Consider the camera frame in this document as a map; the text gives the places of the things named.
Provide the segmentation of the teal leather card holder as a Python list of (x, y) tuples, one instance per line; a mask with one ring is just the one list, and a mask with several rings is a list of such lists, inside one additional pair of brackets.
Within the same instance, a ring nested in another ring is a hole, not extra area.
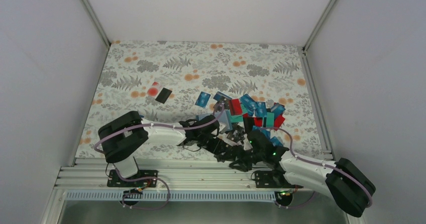
[[(204, 117), (206, 117), (208, 115), (211, 115), (211, 113), (196, 115), (195, 119), (197, 121), (200, 121), (200, 120), (202, 120)], [(224, 128), (225, 132), (231, 131), (233, 129), (232, 123), (231, 123), (231, 120), (230, 120), (230, 116), (231, 116), (230, 115), (230, 111), (229, 110), (225, 110), (224, 113), (221, 115), (221, 117), (218, 120), (220, 122), (220, 124), (224, 124), (226, 126), (226, 128)]]

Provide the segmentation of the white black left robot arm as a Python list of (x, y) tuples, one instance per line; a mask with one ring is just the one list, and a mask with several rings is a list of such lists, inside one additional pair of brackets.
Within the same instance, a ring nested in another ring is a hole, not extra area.
[(206, 149), (218, 154), (225, 144), (219, 135), (230, 131), (230, 114), (207, 114), (177, 123), (156, 123), (143, 119), (137, 111), (130, 111), (98, 130), (99, 149), (107, 163), (112, 164), (126, 186), (139, 182), (140, 172), (134, 153), (147, 144), (189, 147), (192, 151)]

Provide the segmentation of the red card with black stripe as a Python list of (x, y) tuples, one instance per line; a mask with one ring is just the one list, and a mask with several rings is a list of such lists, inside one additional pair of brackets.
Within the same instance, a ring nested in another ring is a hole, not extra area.
[(230, 109), (230, 114), (232, 116), (238, 116), (243, 114), (243, 110), (242, 110), (239, 99), (230, 99), (229, 109)]

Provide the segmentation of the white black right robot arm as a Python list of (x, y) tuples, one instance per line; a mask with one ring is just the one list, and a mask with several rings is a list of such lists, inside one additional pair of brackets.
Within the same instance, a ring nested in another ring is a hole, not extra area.
[(237, 151), (230, 168), (248, 172), (262, 162), (273, 170), (272, 181), (277, 187), (306, 187), (332, 198), (342, 211), (354, 217), (361, 217), (372, 205), (376, 187), (350, 160), (307, 157), (292, 147), (275, 145), (260, 130), (249, 132), (247, 138), (252, 148)]

